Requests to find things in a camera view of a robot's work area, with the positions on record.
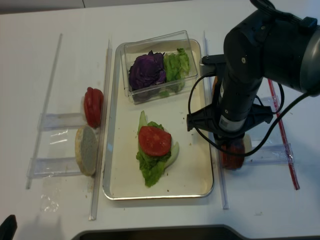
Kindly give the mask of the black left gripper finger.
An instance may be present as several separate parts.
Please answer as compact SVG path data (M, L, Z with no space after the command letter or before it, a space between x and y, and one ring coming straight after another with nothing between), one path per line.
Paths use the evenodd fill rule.
M16 216L9 215L0 225L0 240L12 240L18 228Z

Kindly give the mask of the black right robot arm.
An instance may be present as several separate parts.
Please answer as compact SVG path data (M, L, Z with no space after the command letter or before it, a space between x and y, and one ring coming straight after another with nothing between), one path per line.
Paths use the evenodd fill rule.
M320 93L320 27L316 18L277 10L254 0L256 11L225 37L223 54L201 60L202 77L217 77L211 104L187 115L187 129L207 131L222 143L270 123L269 106L254 103L263 79L301 92Z

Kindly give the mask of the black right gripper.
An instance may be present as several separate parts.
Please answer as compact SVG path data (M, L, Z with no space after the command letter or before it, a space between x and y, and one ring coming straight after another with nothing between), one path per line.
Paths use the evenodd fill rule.
M217 100L186 117L187 131L195 129L203 139L219 148L266 122L273 114L263 114L252 99Z

